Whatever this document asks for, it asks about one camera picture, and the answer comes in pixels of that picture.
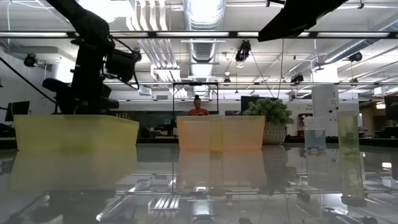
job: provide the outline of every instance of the air duct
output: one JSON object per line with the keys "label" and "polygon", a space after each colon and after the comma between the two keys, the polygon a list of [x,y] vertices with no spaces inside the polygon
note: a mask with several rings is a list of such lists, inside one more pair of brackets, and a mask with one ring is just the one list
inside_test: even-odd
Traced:
{"label": "air duct", "polygon": [[[396,32],[398,31],[398,13],[394,14],[384,22],[373,27],[373,31],[386,31],[386,32]],[[366,40],[352,40],[342,47],[338,48],[334,52],[327,54],[324,58],[325,63],[335,63],[339,60],[347,58],[356,52],[359,52],[366,47],[378,42],[380,39],[366,39]]]}
{"label": "air duct", "polygon": [[[185,25],[187,30],[220,30],[223,26],[226,0],[185,0]],[[208,78],[215,61],[216,44],[191,43],[191,73],[197,78]]]}

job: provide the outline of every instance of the ceiling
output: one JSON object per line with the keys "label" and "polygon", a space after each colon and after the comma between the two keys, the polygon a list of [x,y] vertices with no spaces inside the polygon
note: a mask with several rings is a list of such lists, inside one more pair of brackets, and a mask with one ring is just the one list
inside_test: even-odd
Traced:
{"label": "ceiling", "polygon": [[[23,1],[31,6],[40,6],[36,1]],[[224,17],[224,30],[261,30],[279,11],[279,7],[266,8],[261,6],[264,1],[260,0],[227,0],[227,7]],[[385,21],[387,18],[397,13],[398,2],[391,0],[364,0],[365,8],[357,9],[359,1],[348,1],[340,9],[327,14],[318,21],[312,30],[320,31],[369,31],[372,27]],[[182,1],[167,0],[167,25],[170,30],[184,30],[183,11],[179,10]],[[7,0],[0,0],[0,14],[7,15],[9,6],[10,30],[73,30],[70,24],[55,16],[49,9],[36,9],[25,5],[11,3]],[[110,23],[111,30],[128,30],[124,17],[117,18]],[[8,30],[7,16],[0,17],[0,30]],[[7,44],[6,39],[0,39],[3,47]],[[68,39],[12,39],[9,47],[11,50],[19,47],[57,47],[62,52],[66,52],[72,57],[76,57],[77,48],[69,43]],[[267,81],[276,82],[289,70],[298,65],[302,60],[315,54],[314,40],[312,39],[286,39],[273,40],[259,43],[252,39],[251,47],[254,57],[251,55],[243,68],[236,68],[234,53],[241,44],[241,39],[226,39],[225,43],[218,44],[216,62],[219,65],[213,67],[211,80],[221,82],[224,79],[224,72],[231,73],[231,81],[235,82],[238,76],[239,82],[260,82],[261,73]],[[316,41],[317,53],[327,54],[341,47],[350,40],[341,39],[319,39]],[[181,67],[182,78],[189,74],[189,54],[187,44],[181,43],[180,39],[172,39],[172,48],[175,53],[177,63]],[[128,46],[139,48],[137,40],[126,40]],[[389,50],[398,45],[396,40],[381,40],[374,45],[361,51],[364,58],[371,58],[383,51]],[[398,61],[398,50],[380,56],[372,61],[363,63],[351,70],[349,62],[338,62],[339,79],[347,80],[351,77],[375,70],[389,63]],[[138,78],[142,82],[153,81],[149,75],[150,62],[144,55],[141,62],[136,64]],[[300,71],[304,74],[305,81],[311,80],[311,69],[308,67]],[[389,81],[395,80],[398,70],[393,69],[387,73],[368,77],[361,81],[376,81],[386,77],[392,77]]]}

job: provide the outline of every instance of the glass table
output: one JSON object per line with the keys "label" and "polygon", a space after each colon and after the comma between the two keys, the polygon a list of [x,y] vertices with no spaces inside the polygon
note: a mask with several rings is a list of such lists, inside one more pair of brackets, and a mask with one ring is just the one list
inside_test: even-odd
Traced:
{"label": "glass table", "polygon": [[0,223],[398,223],[398,151],[383,147],[138,144],[0,163]]}

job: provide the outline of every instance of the yellow plastic bin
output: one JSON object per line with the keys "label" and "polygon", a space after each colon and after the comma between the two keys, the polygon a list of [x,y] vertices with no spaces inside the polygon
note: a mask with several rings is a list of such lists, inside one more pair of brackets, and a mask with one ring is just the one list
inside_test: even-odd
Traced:
{"label": "yellow plastic bin", "polygon": [[181,150],[240,151],[262,147],[264,116],[178,116]]}
{"label": "yellow plastic bin", "polygon": [[15,115],[20,151],[133,148],[139,123],[105,115]]}

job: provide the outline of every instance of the orange plastic bin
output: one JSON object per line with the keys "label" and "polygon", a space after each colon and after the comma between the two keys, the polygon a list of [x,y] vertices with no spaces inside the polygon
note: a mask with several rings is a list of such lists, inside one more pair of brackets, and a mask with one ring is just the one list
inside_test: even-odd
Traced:
{"label": "orange plastic bin", "polygon": [[264,116],[178,116],[181,150],[235,151],[262,147]]}

